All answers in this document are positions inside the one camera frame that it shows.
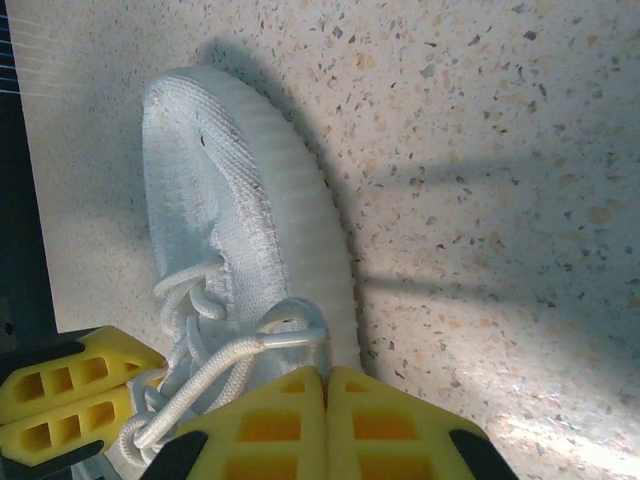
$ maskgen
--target terrazzo floor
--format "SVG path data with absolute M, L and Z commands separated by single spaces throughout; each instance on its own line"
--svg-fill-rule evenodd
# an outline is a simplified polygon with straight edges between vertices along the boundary
M 213 64 L 318 155 L 369 373 L 478 422 L 522 479 L 638 478 L 636 0 L 7 3 L 61 330 L 167 353 L 141 94 Z

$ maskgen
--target shoelace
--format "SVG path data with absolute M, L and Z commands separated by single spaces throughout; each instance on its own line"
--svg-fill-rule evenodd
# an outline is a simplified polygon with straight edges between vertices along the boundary
M 242 394 L 255 363 L 255 356 L 270 349 L 309 346 L 316 356 L 327 340 L 322 314 L 310 301 L 288 298 L 273 306 L 258 322 L 255 332 L 236 338 L 211 354 L 202 342 L 207 327 L 225 319 L 224 306 L 206 297 L 204 281 L 224 264 L 216 256 L 171 275 L 156 285 L 154 295 L 164 298 L 160 324 L 173 336 L 174 347 L 163 369 L 142 372 L 130 382 L 134 415 L 120 431 L 119 447 L 124 458 L 144 467 L 171 440 L 178 425 L 196 417 L 191 409 L 202 393 L 227 369 L 231 374 L 217 398 L 201 414 L 208 413 Z M 176 311 L 189 296 L 197 315 Z M 282 323 L 298 320 L 304 330 L 273 333 Z M 159 389 L 149 382 L 163 379 Z

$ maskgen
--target white sneaker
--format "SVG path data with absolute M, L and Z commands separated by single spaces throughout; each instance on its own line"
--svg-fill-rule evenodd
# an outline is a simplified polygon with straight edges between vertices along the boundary
M 345 234 L 315 158 L 279 111 L 224 72 L 172 70 L 147 89 L 143 154 L 154 294 L 175 343 L 168 373 L 134 382 L 137 415 L 120 445 L 137 464 L 180 420 L 327 363 L 324 327 L 330 363 L 361 368 Z M 290 297 L 313 303 L 279 303 Z M 164 378 L 159 392 L 145 387 L 151 377 Z

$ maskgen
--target shoe sole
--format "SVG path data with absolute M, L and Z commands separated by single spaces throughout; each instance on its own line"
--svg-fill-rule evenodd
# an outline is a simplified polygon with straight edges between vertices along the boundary
M 196 81 L 234 119 L 260 172 L 292 296 L 322 311 L 332 364 L 361 369 L 351 256 L 315 156 L 281 112 L 237 78 L 209 67 L 179 68 L 162 77 Z

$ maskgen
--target dark edge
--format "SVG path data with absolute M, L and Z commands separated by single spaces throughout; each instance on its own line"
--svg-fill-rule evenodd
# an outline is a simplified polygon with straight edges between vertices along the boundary
M 10 42 L 0 0 L 0 39 Z M 0 44 L 0 351 L 56 333 L 29 144 L 10 43 Z
M 187 480 L 207 438 L 206 433 L 194 431 L 167 443 L 140 480 Z
M 466 430 L 452 430 L 449 437 L 476 480 L 518 480 L 496 447 L 486 438 Z
M 33 467 L 4 458 L 0 453 L 0 480 L 40 480 L 42 478 L 53 480 L 69 478 L 62 470 L 97 455 L 103 447 L 104 442 L 98 440 L 52 458 L 51 460 L 47 460 L 46 462 L 34 465 Z

